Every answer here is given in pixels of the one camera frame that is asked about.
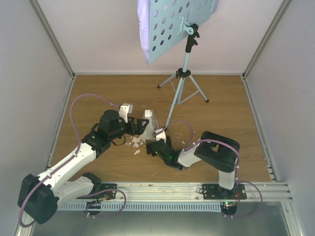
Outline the white metronome body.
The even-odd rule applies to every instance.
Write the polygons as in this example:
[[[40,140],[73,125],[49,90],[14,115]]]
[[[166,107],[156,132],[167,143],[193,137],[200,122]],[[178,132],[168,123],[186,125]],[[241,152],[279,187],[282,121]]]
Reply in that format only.
[[[153,134],[155,133],[155,131],[157,129],[159,129],[158,120],[157,120],[157,117],[156,117],[154,111],[153,110],[145,110],[142,119],[148,119],[149,124],[146,126],[143,134],[140,135],[140,138],[142,140],[145,140],[145,141],[146,140],[154,140],[155,137],[153,136]]]

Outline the light blue music stand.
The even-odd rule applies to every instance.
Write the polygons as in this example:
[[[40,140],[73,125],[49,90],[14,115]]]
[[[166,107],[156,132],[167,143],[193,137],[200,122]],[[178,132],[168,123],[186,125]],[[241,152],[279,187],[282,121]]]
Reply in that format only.
[[[199,27],[210,19],[216,3],[216,0],[150,1],[148,64],[153,63],[183,39],[186,40],[183,66],[157,86],[161,88],[170,83],[175,91],[165,125],[170,123],[176,104],[180,105],[198,93],[205,102],[209,102],[209,98],[188,69],[188,63],[193,46],[198,45]],[[192,81],[196,92],[182,99],[186,78]]]

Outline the lilac sheet music paper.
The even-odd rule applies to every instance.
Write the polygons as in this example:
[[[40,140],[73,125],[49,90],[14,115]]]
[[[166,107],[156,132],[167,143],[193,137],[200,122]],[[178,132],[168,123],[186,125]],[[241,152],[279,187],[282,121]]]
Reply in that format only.
[[[150,0],[137,1],[137,14],[139,20],[140,44],[144,54],[145,62],[149,64],[149,48],[150,48]]]

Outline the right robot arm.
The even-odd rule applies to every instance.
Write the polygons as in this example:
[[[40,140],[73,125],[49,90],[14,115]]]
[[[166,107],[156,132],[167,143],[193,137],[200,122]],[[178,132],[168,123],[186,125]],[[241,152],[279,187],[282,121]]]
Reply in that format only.
[[[217,169],[219,181],[215,192],[223,199],[241,198],[241,193],[236,192],[240,147],[237,141],[209,131],[203,132],[199,140],[181,150],[172,147],[170,136],[146,143],[148,155],[158,156],[175,170],[186,170],[200,161]]]

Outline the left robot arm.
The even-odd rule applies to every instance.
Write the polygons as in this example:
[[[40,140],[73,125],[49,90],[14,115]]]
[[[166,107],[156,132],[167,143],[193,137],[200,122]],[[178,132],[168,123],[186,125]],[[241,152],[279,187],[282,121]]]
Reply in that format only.
[[[142,135],[149,124],[148,119],[135,119],[126,112],[106,110],[90,133],[79,140],[78,146],[53,167],[34,176],[27,175],[21,185],[18,198],[19,224],[24,213],[33,222],[47,222],[67,202],[81,197],[95,199],[101,194],[101,180],[92,173],[85,173],[77,180],[69,179],[87,164],[106,152],[114,140],[125,135]]]

